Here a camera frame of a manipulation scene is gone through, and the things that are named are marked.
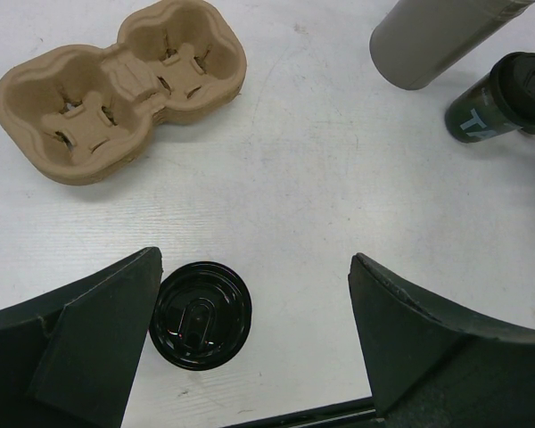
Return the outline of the dark coffee cup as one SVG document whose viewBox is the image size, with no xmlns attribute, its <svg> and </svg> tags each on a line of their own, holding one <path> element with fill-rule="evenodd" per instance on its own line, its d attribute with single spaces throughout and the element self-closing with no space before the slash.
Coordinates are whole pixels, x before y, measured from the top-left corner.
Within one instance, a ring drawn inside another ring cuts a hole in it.
<svg viewBox="0 0 535 428">
<path fill-rule="evenodd" d="M 444 115 L 448 132 L 459 142 L 477 143 L 522 127 L 523 120 L 506 102 L 497 74 L 486 74 L 455 99 Z"/>
</svg>

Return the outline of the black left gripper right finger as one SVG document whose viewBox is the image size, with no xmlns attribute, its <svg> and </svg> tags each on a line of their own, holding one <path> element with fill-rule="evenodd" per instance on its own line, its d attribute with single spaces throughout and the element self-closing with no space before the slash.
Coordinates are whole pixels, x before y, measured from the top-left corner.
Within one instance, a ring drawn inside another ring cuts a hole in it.
<svg viewBox="0 0 535 428">
<path fill-rule="evenodd" d="M 358 253 L 350 299 L 387 427 L 535 427 L 535 330 L 461 306 Z"/>
</svg>

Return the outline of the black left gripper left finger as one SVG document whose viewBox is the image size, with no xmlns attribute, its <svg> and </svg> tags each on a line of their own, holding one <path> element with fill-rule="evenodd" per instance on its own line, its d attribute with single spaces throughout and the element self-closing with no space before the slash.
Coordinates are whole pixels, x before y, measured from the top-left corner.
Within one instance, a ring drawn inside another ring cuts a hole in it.
<svg viewBox="0 0 535 428">
<path fill-rule="evenodd" d="M 0 310 L 0 427 L 119 427 L 161 284 L 147 247 Z"/>
</svg>

